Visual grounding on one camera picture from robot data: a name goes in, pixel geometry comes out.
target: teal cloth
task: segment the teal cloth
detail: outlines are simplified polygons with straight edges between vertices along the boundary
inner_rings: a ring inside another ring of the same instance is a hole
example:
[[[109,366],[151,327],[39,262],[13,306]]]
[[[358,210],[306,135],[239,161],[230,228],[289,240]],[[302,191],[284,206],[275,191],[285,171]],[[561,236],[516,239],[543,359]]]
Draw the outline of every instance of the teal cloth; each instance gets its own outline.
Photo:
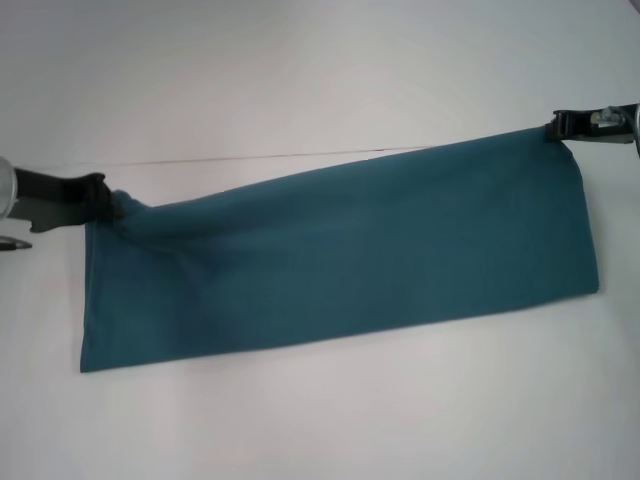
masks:
[[[596,292],[582,179],[542,129],[86,226],[81,370],[505,312]]]

